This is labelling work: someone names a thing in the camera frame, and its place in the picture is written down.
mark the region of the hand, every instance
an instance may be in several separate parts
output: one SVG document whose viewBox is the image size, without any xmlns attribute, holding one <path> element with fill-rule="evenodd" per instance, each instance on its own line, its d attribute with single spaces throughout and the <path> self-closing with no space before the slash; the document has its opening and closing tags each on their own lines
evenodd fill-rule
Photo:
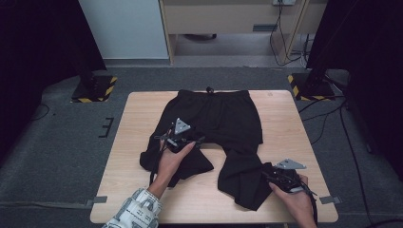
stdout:
<svg viewBox="0 0 403 228">
<path fill-rule="evenodd" d="M 308 185 L 308 178 L 300 174 L 299 176 L 301 180 Z M 272 182 L 269 182 L 269 185 L 276 196 L 278 196 L 284 202 L 285 206 L 287 207 L 293 218 L 296 220 L 299 227 L 317 227 L 315 225 L 313 217 L 311 199 L 304 191 L 300 191 L 294 194 L 288 194 L 282 191 Z"/>
<path fill-rule="evenodd" d="M 148 187 L 148 191 L 151 192 L 156 198 L 160 199 L 163 196 L 163 192 L 172 179 L 172 176 L 178 170 L 179 165 L 184 157 L 193 149 L 195 142 L 187 144 L 180 152 L 173 153 L 169 149 L 165 149 L 159 163 L 157 178 Z M 163 147 L 163 141 L 160 141 L 160 149 Z"/>
</svg>

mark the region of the yellow and black striped tape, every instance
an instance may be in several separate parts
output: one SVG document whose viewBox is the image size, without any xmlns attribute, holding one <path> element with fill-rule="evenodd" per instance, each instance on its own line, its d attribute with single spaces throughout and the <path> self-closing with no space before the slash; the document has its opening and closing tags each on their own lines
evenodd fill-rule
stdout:
<svg viewBox="0 0 403 228">
<path fill-rule="evenodd" d="M 116 84 L 116 81 L 118 80 L 118 77 L 111 77 L 109 86 L 105 91 L 105 95 L 102 97 L 97 97 L 97 98 L 90 98 L 90 97 L 81 97 L 81 98 L 74 98 L 71 99 L 73 103 L 93 103 L 93 102 L 105 102 L 110 96 L 110 93 L 113 90 L 113 87 Z"/>
<path fill-rule="evenodd" d="M 296 97 L 297 101 L 331 101 L 332 98 L 328 98 L 325 96 L 302 96 L 299 93 L 298 86 L 296 84 L 296 81 L 294 80 L 293 75 L 288 75 L 288 82 L 290 83 L 291 88 L 293 89 L 294 96 Z"/>
</svg>

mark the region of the sleeve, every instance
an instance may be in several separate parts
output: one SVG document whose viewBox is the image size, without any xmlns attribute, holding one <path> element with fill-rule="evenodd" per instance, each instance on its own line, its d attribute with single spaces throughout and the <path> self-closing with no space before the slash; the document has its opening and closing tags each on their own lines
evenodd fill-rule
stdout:
<svg viewBox="0 0 403 228">
<path fill-rule="evenodd" d="M 138 189 L 103 228 L 156 228 L 162 205 L 146 189 Z"/>
</svg>

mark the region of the white wall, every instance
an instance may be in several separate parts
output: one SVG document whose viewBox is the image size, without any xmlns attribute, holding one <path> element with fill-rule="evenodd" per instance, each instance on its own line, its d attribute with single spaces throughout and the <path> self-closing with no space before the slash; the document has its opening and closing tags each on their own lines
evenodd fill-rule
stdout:
<svg viewBox="0 0 403 228">
<path fill-rule="evenodd" d="M 168 59 L 158 0 L 79 0 L 104 59 Z"/>
</svg>

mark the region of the black garment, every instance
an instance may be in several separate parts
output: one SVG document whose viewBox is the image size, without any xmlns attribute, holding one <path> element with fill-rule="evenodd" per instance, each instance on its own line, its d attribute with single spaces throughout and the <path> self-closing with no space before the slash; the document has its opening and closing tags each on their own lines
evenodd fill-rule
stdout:
<svg viewBox="0 0 403 228">
<path fill-rule="evenodd" d="M 180 118 L 192 128 L 184 132 L 188 140 L 205 136 L 205 143 L 222 146 L 226 160 L 220 171 L 218 187 L 234 197 L 245 208 L 258 210 L 270 194 L 261 175 L 262 163 L 257 155 L 263 143 L 259 113 L 247 90 L 236 92 L 192 92 L 180 90 L 165 107 L 163 115 L 150 136 L 140 164 L 151 171 L 160 148 L 155 136 L 163 135 Z M 199 148 L 184 158 L 169 186 L 179 179 L 204 173 L 214 167 Z"/>
</svg>

